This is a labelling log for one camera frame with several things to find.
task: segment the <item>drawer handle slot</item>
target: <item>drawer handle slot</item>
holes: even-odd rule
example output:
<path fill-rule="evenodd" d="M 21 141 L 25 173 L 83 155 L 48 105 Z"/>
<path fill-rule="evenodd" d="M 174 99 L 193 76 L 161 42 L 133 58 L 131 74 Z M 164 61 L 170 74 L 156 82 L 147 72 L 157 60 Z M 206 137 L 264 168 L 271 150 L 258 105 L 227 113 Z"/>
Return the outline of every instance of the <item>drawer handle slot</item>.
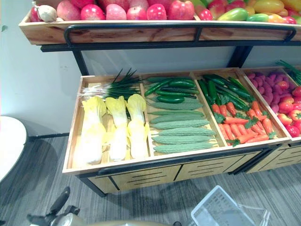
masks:
<path fill-rule="evenodd" d="M 167 175 L 164 175 L 164 176 L 158 176 L 158 177 L 154 177 L 154 178 L 140 179 L 140 180 L 131 180 L 131 181 L 127 181 L 127 183 L 136 182 L 136 181 L 142 181 L 142 180 L 155 179 L 155 178 L 163 178 L 163 177 L 167 177 Z"/>

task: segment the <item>green mango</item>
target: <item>green mango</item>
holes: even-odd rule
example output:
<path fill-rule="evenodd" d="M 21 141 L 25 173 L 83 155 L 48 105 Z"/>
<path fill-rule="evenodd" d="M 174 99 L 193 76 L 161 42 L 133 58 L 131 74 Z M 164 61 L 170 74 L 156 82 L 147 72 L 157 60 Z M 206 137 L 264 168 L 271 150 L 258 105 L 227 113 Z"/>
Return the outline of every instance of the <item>green mango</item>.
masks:
<path fill-rule="evenodd" d="M 248 18 L 248 12 L 244 8 L 234 8 L 223 15 L 218 20 L 222 21 L 245 21 Z"/>
<path fill-rule="evenodd" d="M 269 19 L 269 16 L 263 13 L 257 13 L 252 16 L 249 16 L 247 18 L 247 21 L 252 21 L 252 22 L 267 22 Z"/>

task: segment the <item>carrot leaf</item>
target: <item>carrot leaf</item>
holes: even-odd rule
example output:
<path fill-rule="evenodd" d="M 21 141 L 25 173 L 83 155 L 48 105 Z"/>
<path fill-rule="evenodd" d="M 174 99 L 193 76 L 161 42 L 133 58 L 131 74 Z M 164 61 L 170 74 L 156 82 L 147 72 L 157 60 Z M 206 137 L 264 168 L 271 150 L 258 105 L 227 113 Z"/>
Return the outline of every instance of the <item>carrot leaf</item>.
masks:
<path fill-rule="evenodd" d="M 226 141 L 227 141 L 227 143 L 232 144 L 233 147 L 235 147 L 236 145 L 240 144 L 240 140 L 238 140 L 238 139 L 235 139 L 235 140 L 226 140 Z"/>
<path fill-rule="evenodd" d="M 217 122 L 218 124 L 224 122 L 225 117 L 224 117 L 222 114 L 218 114 L 218 113 L 215 113 L 215 112 L 214 112 L 213 115 L 214 115 L 214 118 L 215 118 L 215 120 L 216 120 L 216 122 Z"/>
<path fill-rule="evenodd" d="M 246 116 L 246 115 L 244 115 L 244 114 L 242 114 L 240 112 L 236 112 L 235 118 L 248 119 L 248 120 L 250 119 L 249 116 Z"/>
<path fill-rule="evenodd" d="M 276 133 L 273 131 L 273 132 L 269 133 L 268 136 L 269 136 L 269 139 L 271 140 L 274 138 L 274 136 L 276 136 Z"/>
<path fill-rule="evenodd" d="M 245 128 L 249 129 L 251 128 L 253 125 L 255 125 L 258 122 L 258 118 L 253 117 L 252 119 L 250 119 L 246 124 L 245 124 Z"/>

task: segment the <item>plastic crate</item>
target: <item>plastic crate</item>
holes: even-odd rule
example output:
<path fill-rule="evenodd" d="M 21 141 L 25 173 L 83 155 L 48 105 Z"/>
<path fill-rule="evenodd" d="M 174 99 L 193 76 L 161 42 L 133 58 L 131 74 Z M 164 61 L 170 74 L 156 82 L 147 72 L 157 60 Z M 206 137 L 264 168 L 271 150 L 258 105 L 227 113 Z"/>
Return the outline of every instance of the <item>plastic crate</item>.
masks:
<path fill-rule="evenodd" d="M 252 217 L 245 212 L 250 210 Z M 220 186 L 212 189 L 191 212 L 197 226 L 267 226 L 269 215 L 266 209 L 237 204 Z"/>

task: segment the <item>tomato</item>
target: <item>tomato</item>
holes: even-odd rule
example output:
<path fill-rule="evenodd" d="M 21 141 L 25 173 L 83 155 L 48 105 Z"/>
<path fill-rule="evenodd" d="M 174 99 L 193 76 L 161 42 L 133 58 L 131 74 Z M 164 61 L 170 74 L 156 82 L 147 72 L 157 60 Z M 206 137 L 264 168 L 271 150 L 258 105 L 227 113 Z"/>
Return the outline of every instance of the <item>tomato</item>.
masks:
<path fill-rule="evenodd" d="M 285 24 L 297 24 L 296 19 L 291 16 L 284 16 L 283 19 L 285 21 Z"/>
<path fill-rule="evenodd" d="M 278 13 L 284 9 L 284 4 L 281 0 L 258 0 L 253 7 L 257 13 Z"/>
<path fill-rule="evenodd" d="M 280 81 L 280 82 L 277 83 L 277 85 L 280 86 L 280 88 L 282 90 L 286 90 L 286 89 L 289 88 L 289 84 L 286 81 Z"/>
<path fill-rule="evenodd" d="M 283 24 L 285 22 L 285 20 L 281 16 L 279 16 L 277 14 L 272 14 L 272 15 L 269 15 L 268 22 Z"/>
<path fill-rule="evenodd" d="M 294 104 L 301 104 L 301 97 L 293 97 Z"/>
<path fill-rule="evenodd" d="M 292 126 L 297 127 L 298 130 L 301 132 L 301 120 L 293 121 Z"/>
<path fill-rule="evenodd" d="M 301 120 L 301 111 L 300 110 L 292 110 L 288 116 L 292 118 L 292 120 L 297 121 Z"/>
<path fill-rule="evenodd" d="M 294 97 L 301 97 L 301 86 L 297 86 L 293 92 L 292 92 L 292 95 Z"/>
<path fill-rule="evenodd" d="M 292 137 L 298 137 L 300 135 L 300 131 L 295 126 L 286 126 L 285 128 Z"/>
<path fill-rule="evenodd" d="M 279 113 L 288 114 L 293 110 L 293 104 L 289 102 L 279 103 Z"/>
<path fill-rule="evenodd" d="M 301 104 L 293 104 L 293 110 L 300 110 L 301 111 Z"/>

